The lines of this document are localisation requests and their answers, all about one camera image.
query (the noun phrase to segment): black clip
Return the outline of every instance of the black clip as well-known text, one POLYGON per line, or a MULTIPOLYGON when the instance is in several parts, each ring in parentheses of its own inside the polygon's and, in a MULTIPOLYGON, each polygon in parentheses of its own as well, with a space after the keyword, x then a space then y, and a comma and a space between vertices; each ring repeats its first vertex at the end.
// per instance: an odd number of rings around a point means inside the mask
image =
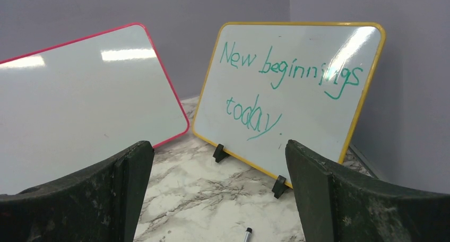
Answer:
POLYGON ((272 188, 272 193, 275 198, 280 198, 280 196, 289 188, 284 183, 286 182, 286 178, 283 176, 278 176, 275 181, 275 184, 272 188))
POLYGON ((217 147, 215 148, 214 153, 212 154, 212 157, 215 158, 215 161, 217 163, 219 163, 220 161, 222 161, 223 159, 225 159, 228 156, 230 156, 230 155, 225 153, 225 151, 223 150, 222 144, 218 144, 217 147))

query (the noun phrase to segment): gray wall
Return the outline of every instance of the gray wall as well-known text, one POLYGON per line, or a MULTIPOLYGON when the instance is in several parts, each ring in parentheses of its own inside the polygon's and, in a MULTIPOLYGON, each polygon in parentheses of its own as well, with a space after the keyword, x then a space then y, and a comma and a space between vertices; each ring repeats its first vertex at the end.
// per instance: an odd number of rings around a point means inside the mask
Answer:
POLYGON ((450 0, 290 0, 293 21, 375 21, 386 45, 353 143, 395 184, 450 193, 450 0))
POLYGON ((228 21, 289 21, 289 0, 0 0, 0 61, 141 22, 187 98, 199 95, 228 21))

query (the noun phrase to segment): white marble countertop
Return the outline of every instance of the white marble countertop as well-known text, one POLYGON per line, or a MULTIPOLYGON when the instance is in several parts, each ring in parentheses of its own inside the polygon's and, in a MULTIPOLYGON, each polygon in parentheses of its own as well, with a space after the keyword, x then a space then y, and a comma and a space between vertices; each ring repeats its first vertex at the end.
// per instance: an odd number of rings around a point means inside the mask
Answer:
MULTIPOLYGON (((182 101, 192 120, 197 98, 182 101)), ((275 180, 189 132, 156 149, 134 241, 305 241, 292 190, 278 200, 275 180)), ((368 175, 350 151, 344 166, 368 175)))

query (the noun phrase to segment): pink border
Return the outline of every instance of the pink border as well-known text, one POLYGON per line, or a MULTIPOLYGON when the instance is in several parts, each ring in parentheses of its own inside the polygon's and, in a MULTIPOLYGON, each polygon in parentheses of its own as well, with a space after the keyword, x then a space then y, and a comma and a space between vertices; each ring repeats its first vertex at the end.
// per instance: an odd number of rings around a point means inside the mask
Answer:
POLYGON ((126 27, 130 27, 130 26, 133 26, 133 25, 139 25, 140 27, 142 27, 144 29, 145 33, 147 34, 147 36, 149 37, 150 44, 152 45, 153 50, 154 50, 154 52, 156 54, 156 57, 158 58, 158 61, 161 64, 162 70, 164 71, 164 75, 166 75, 166 78, 167 78, 167 81, 169 82, 170 88, 172 88, 172 92, 174 93, 175 98, 177 99, 178 105, 180 106, 181 112, 183 112, 184 118, 186 119, 186 123, 187 123, 186 129, 183 132, 181 132, 180 134, 177 134, 177 135, 175 135, 175 136, 173 136, 173 137, 171 137, 169 139, 166 139, 166 140, 164 140, 164 141, 162 141, 162 142, 160 142, 160 143, 158 143, 156 145, 153 145, 154 148, 157 148, 157 147, 159 147, 159 146, 161 146, 163 144, 166 144, 167 142, 169 142, 171 140, 174 140, 174 139, 176 139, 176 138, 186 134, 187 131, 189 130, 190 123, 189 123, 189 119, 187 118, 186 112, 183 109, 183 105, 181 105, 180 98, 178 97, 177 92, 175 91, 174 85, 172 84, 172 81, 170 80, 169 75, 166 72, 166 68, 164 67, 164 64, 162 63, 161 58, 159 57, 158 51, 156 50, 156 48, 155 48, 155 46, 153 44, 153 40, 150 37, 150 33, 149 33, 149 31, 147 30, 147 28, 143 24, 141 24, 141 23, 129 23, 129 24, 126 24, 124 26, 113 28, 111 30, 107 30, 107 31, 103 31, 103 32, 99 32, 99 33, 96 33, 96 34, 93 34, 93 35, 90 35, 90 36, 87 36, 87 37, 84 37, 84 38, 81 38, 81 39, 72 40, 72 41, 69 41, 69 42, 66 42, 66 43, 63 43, 63 44, 59 44, 59 45, 56 45, 56 46, 53 46, 53 47, 48 47, 48 48, 45 48, 45 49, 42 49, 42 50, 39 50, 39 51, 35 51, 35 52, 28 53, 28 54, 25 54, 25 55, 21 55, 21 56, 18 56, 18 57, 6 59, 6 60, 1 61, 0 64, 11 62, 11 61, 14 61, 14 60, 17 60, 17 59, 20 59, 20 58, 24 58, 24 57, 27 57, 27 56, 35 55, 35 54, 38 54, 38 53, 42 53, 42 52, 45 52, 45 51, 48 51, 48 50, 52 50, 52 49, 55 49, 55 48, 58 48, 58 47, 67 46, 67 45, 75 43, 75 42, 79 42, 79 41, 82 41, 82 40, 85 40, 85 39, 93 38, 93 37, 96 37, 98 35, 109 33, 109 32, 112 32, 112 31, 117 31, 117 30, 120 30, 120 29, 123 29, 123 28, 126 28, 126 27))

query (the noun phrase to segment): pen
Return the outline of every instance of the pen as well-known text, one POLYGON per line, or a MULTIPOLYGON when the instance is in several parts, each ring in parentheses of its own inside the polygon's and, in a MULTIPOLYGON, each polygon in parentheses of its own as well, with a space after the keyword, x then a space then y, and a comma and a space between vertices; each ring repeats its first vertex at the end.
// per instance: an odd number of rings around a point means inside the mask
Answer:
POLYGON ((247 230, 245 231, 244 242, 249 242, 251 235, 252 235, 252 229, 251 228, 247 228, 247 230))

